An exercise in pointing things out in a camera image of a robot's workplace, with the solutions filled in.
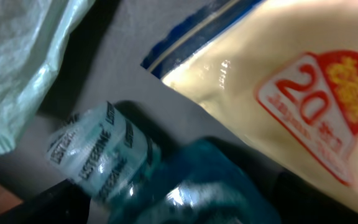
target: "beige plastic bag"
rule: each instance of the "beige plastic bag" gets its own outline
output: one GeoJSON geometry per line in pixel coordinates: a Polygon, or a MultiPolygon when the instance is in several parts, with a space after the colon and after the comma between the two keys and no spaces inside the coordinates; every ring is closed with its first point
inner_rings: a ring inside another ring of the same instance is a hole
{"type": "Polygon", "coordinates": [[[262,1],[189,54],[201,46],[192,45],[194,37],[218,26],[238,2],[211,10],[161,50],[171,33],[143,66],[244,142],[358,212],[358,1],[262,1]]]}

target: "white plastic package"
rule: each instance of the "white plastic package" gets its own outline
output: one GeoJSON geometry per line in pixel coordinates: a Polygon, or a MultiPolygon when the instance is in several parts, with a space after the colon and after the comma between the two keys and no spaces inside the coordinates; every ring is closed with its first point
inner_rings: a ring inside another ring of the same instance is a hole
{"type": "Polygon", "coordinates": [[[358,212],[358,1],[215,1],[142,65],[358,212]]]}
{"type": "Polygon", "coordinates": [[[0,0],[0,154],[16,147],[94,0],[0,0]]]}

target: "sealed edge of bag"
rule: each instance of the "sealed edge of bag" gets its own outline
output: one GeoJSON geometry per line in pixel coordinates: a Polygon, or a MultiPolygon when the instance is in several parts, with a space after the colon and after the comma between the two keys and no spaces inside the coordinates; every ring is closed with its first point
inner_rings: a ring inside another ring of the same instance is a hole
{"type": "Polygon", "coordinates": [[[157,78],[179,66],[263,0],[215,0],[177,25],[141,63],[157,78]]]}

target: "yellow chinese characters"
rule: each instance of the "yellow chinese characters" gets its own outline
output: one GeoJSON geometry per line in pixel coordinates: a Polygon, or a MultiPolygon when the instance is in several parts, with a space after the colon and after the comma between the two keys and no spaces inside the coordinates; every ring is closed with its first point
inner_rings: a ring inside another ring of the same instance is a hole
{"type": "Polygon", "coordinates": [[[343,57],[342,63],[330,65],[326,72],[328,78],[337,85],[335,94],[344,105],[346,117],[352,123],[358,123],[358,69],[357,61],[343,57]]]}

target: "red border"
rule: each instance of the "red border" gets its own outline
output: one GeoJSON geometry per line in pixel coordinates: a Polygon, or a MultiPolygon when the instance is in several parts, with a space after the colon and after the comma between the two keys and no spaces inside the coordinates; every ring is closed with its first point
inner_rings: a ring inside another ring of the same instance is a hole
{"type": "Polygon", "coordinates": [[[266,84],[274,75],[276,75],[277,73],[283,71],[284,69],[286,69],[289,65],[293,64],[294,62],[296,62],[297,60],[299,60],[300,58],[302,58],[305,55],[310,55],[314,58],[317,57],[317,55],[310,53],[310,52],[306,52],[304,54],[302,54],[301,56],[291,60],[290,62],[286,63],[284,66],[276,69],[271,75],[269,75],[268,77],[264,78],[254,89],[254,97],[256,98],[256,100],[258,101],[258,103],[270,114],[272,115],[287,131],[290,132],[290,134],[292,134],[292,136],[314,157],[314,159],[316,159],[320,165],[322,165],[332,176],[335,177],[335,179],[337,179],[341,184],[349,186],[350,183],[352,182],[352,177],[350,175],[349,169],[346,166],[346,164],[344,165],[345,168],[347,169],[347,173],[349,174],[349,182],[346,182],[345,180],[342,180],[341,178],[339,178],[331,169],[329,169],[314,153],[312,150],[310,150],[301,139],[298,138],[298,136],[296,134],[294,134],[293,131],[291,131],[278,117],[276,117],[270,110],[267,109],[267,107],[259,100],[259,91],[261,89],[261,87],[266,84]]]}

